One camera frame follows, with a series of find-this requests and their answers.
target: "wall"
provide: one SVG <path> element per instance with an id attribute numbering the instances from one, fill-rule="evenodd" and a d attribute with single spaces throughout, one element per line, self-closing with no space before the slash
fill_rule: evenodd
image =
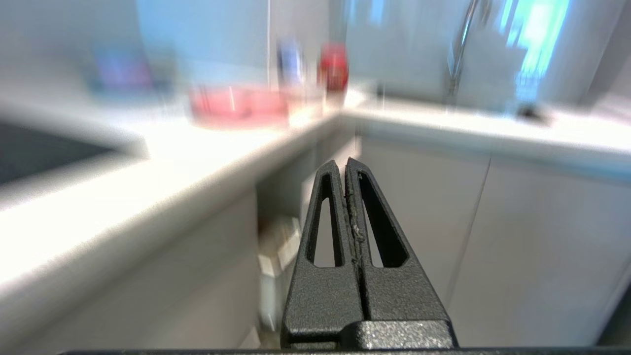
<path id="1" fill-rule="evenodd" d="M 333 42 L 346 42 L 345 4 L 347 0 L 329 0 L 329 37 Z"/>
<path id="2" fill-rule="evenodd" d="M 631 1 L 627 1 L 589 88 L 593 95 L 609 92 L 631 99 L 630 33 Z"/>
<path id="3" fill-rule="evenodd" d="M 278 40 L 295 38 L 300 42 L 307 75 L 314 80 L 322 45 L 330 38 L 330 2 L 334 0 L 271 0 L 269 15 L 270 72 L 277 79 Z"/>
<path id="4" fill-rule="evenodd" d="M 0 57 L 64 56 L 97 43 L 138 44 L 130 0 L 3 0 Z"/>
<path id="5" fill-rule="evenodd" d="M 351 72 L 442 101 L 468 0 L 349 0 Z M 496 0 L 474 15 L 458 104 L 576 103 L 589 88 L 623 0 Z"/>
<path id="6" fill-rule="evenodd" d="M 268 2 L 137 0 L 146 49 L 167 51 L 194 81 L 267 81 Z"/>

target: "cabinet door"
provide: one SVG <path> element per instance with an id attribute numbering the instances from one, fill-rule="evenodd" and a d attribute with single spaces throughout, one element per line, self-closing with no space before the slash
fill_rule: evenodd
<path id="1" fill-rule="evenodd" d="M 620 297 L 631 186 L 493 158 L 448 312 L 462 346 L 590 346 Z"/>
<path id="2" fill-rule="evenodd" d="M 445 304 L 489 159 L 437 147 L 362 138 L 362 162 L 373 172 Z"/>
<path id="3" fill-rule="evenodd" d="M 90 270 L 103 282 L 92 298 L 1 353 L 221 349 L 243 344 L 257 324 L 259 304 L 256 192 L 248 188 L 235 197 L 216 213 L 188 219 L 188 226 L 170 243 L 138 260 L 115 282 L 106 283 L 99 279 L 99 270 Z M 158 213 L 167 221 L 188 218 L 181 216 L 191 213 L 195 205 L 190 201 Z M 143 228 L 121 235 L 120 248 L 137 248 L 138 230 Z"/>

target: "faucet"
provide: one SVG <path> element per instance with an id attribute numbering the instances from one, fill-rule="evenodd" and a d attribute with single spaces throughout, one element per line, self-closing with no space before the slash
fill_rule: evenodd
<path id="1" fill-rule="evenodd" d="M 452 65 L 448 64 L 449 67 L 449 88 L 448 93 L 449 96 L 455 96 L 458 91 L 458 87 L 460 86 L 460 77 L 463 73 L 463 57 L 464 57 L 464 48 L 466 47 L 467 40 L 469 37 L 469 31 L 471 30 L 471 22 L 473 21 L 473 16 L 475 15 L 476 10 L 478 9 L 478 5 L 480 3 L 484 3 L 483 12 L 482 12 L 482 25 L 486 25 L 488 22 L 488 17 L 491 13 L 491 0 L 471 0 L 469 3 L 469 8 L 464 16 L 463 24 L 460 27 L 460 31 L 458 32 L 458 41 L 456 54 L 454 56 L 454 62 Z"/>

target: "bottle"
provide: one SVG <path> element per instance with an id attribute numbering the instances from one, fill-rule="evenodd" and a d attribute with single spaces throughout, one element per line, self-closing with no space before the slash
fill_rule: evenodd
<path id="1" fill-rule="evenodd" d="M 348 59 L 343 44 L 328 44 L 322 48 L 318 67 L 318 83 L 327 92 L 343 92 L 348 86 Z"/>
<path id="2" fill-rule="evenodd" d="M 300 44 L 295 39 L 278 42 L 278 85 L 301 86 L 305 81 L 304 59 Z"/>

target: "kitchen counter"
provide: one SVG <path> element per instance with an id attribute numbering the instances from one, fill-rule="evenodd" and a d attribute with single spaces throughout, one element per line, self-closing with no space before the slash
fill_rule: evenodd
<path id="1" fill-rule="evenodd" d="M 95 103 L 63 70 L 33 73 L 43 81 L 24 80 L 13 71 L 0 77 L 0 110 L 68 135 L 108 141 L 136 135 L 144 145 L 130 148 L 137 159 L 97 164 L 98 174 L 75 178 L 70 185 L 15 185 L 0 191 L 0 344 L 59 315 L 344 119 L 354 119 L 368 133 L 388 131 L 631 172 L 631 127 L 602 118 L 557 112 L 551 125 L 538 126 L 490 114 L 378 102 L 369 81 L 356 81 L 341 107 L 317 102 L 296 109 L 288 126 L 218 131 L 192 124 L 185 97 L 166 105 L 116 108 Z"/>
<path id="2" fill-rule="evenodd" d="M 204 129 L 183 100 L 166 111 L 108 107 L 73 76 L 44 74 L 37 85 L 0 80 L 3 117 L 88 141 L 144 143 L 129 147 L 138 158 L 77 169 L 73 184 L 60 181 L 62 171 L 3 186 L 0 344 L 72 307 L 339 124 L 337 109 L 315 103 L 296 108 L 286 126 Z"/>

